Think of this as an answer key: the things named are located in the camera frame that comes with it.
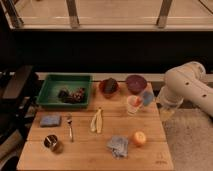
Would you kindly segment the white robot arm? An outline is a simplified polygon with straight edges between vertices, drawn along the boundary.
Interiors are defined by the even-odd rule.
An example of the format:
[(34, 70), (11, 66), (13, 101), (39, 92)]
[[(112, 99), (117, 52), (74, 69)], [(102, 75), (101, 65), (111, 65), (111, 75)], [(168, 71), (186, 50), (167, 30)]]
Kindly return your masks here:
[(213, 88), (202, 81), (205, 75), (205, 67), (196, 61), (169, 69), (158, 94), (159, 103), (167, 109), (178, 108), (187, 99), (213, 118)]

